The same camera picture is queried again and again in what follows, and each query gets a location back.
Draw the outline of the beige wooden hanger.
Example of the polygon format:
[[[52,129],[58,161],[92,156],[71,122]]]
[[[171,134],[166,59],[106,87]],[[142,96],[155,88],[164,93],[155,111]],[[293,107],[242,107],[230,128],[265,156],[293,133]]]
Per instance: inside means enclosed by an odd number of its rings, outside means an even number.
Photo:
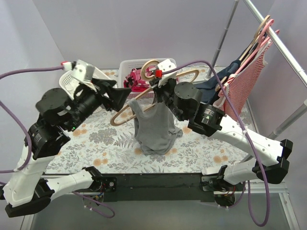
[[[200,71],[197,69],[188,70],[185,72],[167,74],[166,76],[162,75],[162,72],[166,72],[172,69],[175,69],[176,63],[172,59],[141,59],[137,67],[130,67],[130,72],[127,72],[124,69],[125,64],[132,63],[132,60],[123,61],[120,64],[119,76],[123,77],[119,81],[119,87],[124,87],[131,89],[132,92],[129,94],[129,99],[141,99],[141,98],[154,98],[153,86],[150,85],[151,80],[161,80],[162,83],[166,83],[166,80],[173,78],[177,81],[181,77],[186,75],[193,74],[193,78],[190,79],[190,82],[193,82],[198,77]]]

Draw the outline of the grey tank top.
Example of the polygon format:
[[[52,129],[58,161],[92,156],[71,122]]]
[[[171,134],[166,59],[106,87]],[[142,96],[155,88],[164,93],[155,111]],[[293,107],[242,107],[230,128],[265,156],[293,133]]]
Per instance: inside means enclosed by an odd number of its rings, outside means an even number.
[[[145,155],[165,155],[175,140],[183,136],[182,129],[175,126],[173,114],[164,103],[156,103],[148,111],[143,111],[135,99],[128,101],[128,105],[136,115],[134,136]]]

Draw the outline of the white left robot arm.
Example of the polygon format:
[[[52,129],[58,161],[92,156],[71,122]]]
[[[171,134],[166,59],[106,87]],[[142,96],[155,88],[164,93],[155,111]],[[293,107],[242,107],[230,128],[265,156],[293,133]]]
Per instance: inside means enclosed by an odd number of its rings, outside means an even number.
[[[0,188],[10,218],[38,213],[62,195],[80,189],[96,192],[105,184],[93,166],[61,178],[42,177],[48,164],[70,141],[68,132],[75,131],[99,107],[119,111],[131,91],[116,88],[115,80],[93,79],[92,83],[93,88],[79,84],[73,98],[61,88],[50,89],[36,103],[39,117],[27,131],[17,171]]]

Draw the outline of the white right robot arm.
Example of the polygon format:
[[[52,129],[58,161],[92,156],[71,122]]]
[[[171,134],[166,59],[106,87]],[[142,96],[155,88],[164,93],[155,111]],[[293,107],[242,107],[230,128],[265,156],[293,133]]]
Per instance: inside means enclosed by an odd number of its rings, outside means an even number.
[[[201,91],[190,82],[173,78],[162,80],[153,87],[158,102],[164,102],[179,121],[188,121],[192,131],[227,142],[244,151],[252,158],[235,165],[220,168],[208,167],[201,171],[204,176],[215,175],[218,187],[228,190],[248,180],[260,179],[269,184],[279,184],[288,174],[293,143],[264,137],[248,128],[241,128],[218,108],[201,102]]]

